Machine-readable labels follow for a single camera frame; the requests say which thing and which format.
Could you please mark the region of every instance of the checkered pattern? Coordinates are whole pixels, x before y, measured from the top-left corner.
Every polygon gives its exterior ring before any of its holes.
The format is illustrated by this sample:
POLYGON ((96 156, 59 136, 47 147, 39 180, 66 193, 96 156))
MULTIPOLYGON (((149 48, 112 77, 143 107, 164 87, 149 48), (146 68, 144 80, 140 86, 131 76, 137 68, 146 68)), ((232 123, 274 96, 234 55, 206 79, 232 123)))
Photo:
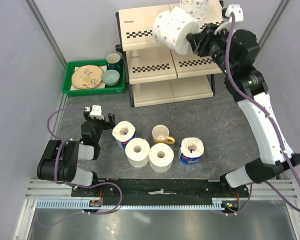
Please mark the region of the checkered pattern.
POLYGON ((145 72, 159 71, 159 70, 165 70, 165 69, 170 69, 169 63, 161 64, 161 65, 133 67, 132 72, 133 73, 141 73, 141 72, 145 73, 145 72))
POLYGON ((126 38, 129 39, 129 38, 136 38, 136 37, 147 37, 147 36, 152 36, 152 30, 146 30, 146 31, 138 31, 138 32, 127 32, 126 33, 126 38))
POLYGON ((198 65, 206 65, 212 64, 214 61, 211 58, 206 59, 199 59, 199 60, 192 60, 192 61, 179 61, 180 67, 191 67, 191 66, 198 66, 198 65))
POLYGON ((203 25, 200 27, 200 29, 201 29, 201 30, 205 29, 206 26, 207 26, 208 24, 215 24, 215 25, 217 25, 217 26, 220 26, 220 25, 223 24, 223 23, 224 23, 224 21, 216 21, 216 22, 205 23, 205 24, 203 24, 203 25))

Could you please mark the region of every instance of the teal bowl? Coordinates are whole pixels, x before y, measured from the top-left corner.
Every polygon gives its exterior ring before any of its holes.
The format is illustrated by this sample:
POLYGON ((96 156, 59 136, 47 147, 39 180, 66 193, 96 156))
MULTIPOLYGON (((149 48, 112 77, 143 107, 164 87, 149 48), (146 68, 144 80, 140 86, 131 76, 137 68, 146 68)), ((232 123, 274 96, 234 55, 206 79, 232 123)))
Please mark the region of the teal bowl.
POLYGON ((105 71, 102 76, 101 80, 108 86, 114 86, 119 82, 120 73, 116 70, 107 70, 105 71))

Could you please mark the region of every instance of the gray wall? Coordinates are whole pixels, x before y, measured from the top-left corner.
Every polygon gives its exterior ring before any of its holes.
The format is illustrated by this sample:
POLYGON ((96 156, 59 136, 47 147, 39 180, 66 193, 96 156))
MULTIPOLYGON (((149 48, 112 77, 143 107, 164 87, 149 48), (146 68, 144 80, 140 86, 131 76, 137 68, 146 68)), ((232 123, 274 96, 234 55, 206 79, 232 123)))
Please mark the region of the gray wall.
MULTIPOLYGON (((255 66, 269 86, 283 134, 293 150, 300 153, 300 0, 290 2, 255 66)), ((300 166, 296 169, 300 176, 300 166)))
POLYGON ((281 0, 224 0, 224 6, 240 4, 244 12, 244 21, 236 29, 247 29, 256 34, 259 41, 266 30, 281 0))
POLYGON ((0 0, 0 240, 13 238, 63 68, 23 0, 0 0))
MULTIPOLYGON (((119 9, 179 3, 180 0, 33 0, 37 4, 66 61, 100 59, 115 52, 119 9)), ((239 3, 245 20, 239 28, 260 38, 280 0, 226 0, 239 3)))

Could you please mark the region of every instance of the cream shelf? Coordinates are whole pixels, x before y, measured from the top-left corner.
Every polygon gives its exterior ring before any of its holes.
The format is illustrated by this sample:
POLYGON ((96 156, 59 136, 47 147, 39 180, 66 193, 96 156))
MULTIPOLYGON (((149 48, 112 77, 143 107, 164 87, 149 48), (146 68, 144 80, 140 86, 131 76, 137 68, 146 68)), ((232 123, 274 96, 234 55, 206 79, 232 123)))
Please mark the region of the cream shelf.
MULTIPOLYGON (((163 11, 180 4, 119 10, 116 14, 126 83, 132 107, 144 107, 214 96, 214 74, 221 73, 209 56, 179 55, 155 41, 153 23, 163 11), (206 75, 211 75, 211 85, 206 75)), ((207 24, 220 25, 222 7, 209 0, 203 30, 207 24)))
POLYGON ((205 99, 214 96, 207 76, 180 78, 170 81, 175 102, 205 99))
POLYGON ((171 52, 157 47, 126 52, 130 84, 151 83, 177 78, 171 52))
POLYGON ((132 89, 136 108, 175 101, 169 80, 134 84, 132 89))
POLYGON ((152 36, 157 16, 170 11, 169 5, 148 6, 119 10, 122 50, 140 50, 162 47, 152 36))
POLYGON ((199 57, 194 54, 179 55, 174 51, 171 51, 171 53, 179 79, 219 74, 222 72, 209 56, 199 57))

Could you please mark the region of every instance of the plate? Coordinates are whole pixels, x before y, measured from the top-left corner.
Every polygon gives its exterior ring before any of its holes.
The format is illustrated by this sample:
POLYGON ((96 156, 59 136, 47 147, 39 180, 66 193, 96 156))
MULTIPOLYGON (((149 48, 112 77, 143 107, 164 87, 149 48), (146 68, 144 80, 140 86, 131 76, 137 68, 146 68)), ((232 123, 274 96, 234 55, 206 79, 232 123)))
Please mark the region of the plate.
POLYGON ((102 82, 101 76, 104 71, 94 65, 79 67, 72 75, 72 85, 77 89, 94 89, 102 82))

